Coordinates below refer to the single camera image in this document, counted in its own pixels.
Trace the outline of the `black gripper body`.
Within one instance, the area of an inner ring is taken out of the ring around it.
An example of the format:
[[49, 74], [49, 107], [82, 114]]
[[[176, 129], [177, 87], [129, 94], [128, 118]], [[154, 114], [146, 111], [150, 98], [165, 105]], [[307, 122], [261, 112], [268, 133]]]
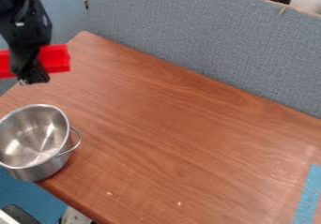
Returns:
[[10, 45], [47, 45], [51, 43], [51, 18], [41, 0], [18, 0], [10, 18]]

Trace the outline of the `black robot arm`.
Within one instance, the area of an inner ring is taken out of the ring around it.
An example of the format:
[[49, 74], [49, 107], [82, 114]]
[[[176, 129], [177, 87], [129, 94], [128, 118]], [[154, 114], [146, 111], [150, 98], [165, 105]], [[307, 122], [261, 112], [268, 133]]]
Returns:
[[10, 47], [10, 72], [23, 85], [49, 82], [39, 60], [51, 44], [51, 18], [42, 0], [0, 0], [0, 36]]

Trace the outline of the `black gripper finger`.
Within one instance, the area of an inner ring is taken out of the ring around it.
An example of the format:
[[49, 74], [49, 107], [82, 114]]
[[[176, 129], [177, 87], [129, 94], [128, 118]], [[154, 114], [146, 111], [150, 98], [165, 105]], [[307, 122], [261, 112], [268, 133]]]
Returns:
[[39, 61], [41, 47], [10, 46], [10, 72], [21, 84], [46, 83], [51, 76]]

